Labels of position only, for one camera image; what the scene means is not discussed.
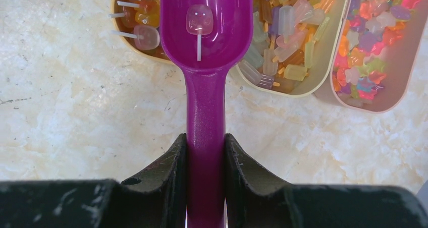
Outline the pink lollipop candy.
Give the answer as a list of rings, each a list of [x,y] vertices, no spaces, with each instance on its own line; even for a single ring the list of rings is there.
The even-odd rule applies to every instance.
[[[202,36],[213,31],[213,14],[210,7],[202,4],[191,5],[186,14],[186,30],[197,36],[197,61],[201,61]]]

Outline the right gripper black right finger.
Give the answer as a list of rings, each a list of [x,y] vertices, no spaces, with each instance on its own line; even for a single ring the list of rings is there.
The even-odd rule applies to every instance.
[[[297,185],[273,174],[225,135],[226,210],[229,227],[301,227]]]

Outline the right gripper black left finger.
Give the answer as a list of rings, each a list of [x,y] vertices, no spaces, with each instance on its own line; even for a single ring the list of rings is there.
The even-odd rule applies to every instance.
[[[158,159],[113,186],[104,227],[185,227],[186,135]]]

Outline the magenta plastic scoop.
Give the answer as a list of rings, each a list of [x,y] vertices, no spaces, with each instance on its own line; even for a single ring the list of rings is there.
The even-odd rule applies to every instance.
[[[186,30],[191,5],[206,5],[213,31]],[[164,52],[184,74],[187,93],[186,209],[188,227],[224,227],[225,84],[229,70],[246,54],[253,37],[253,0],[160,0]]]

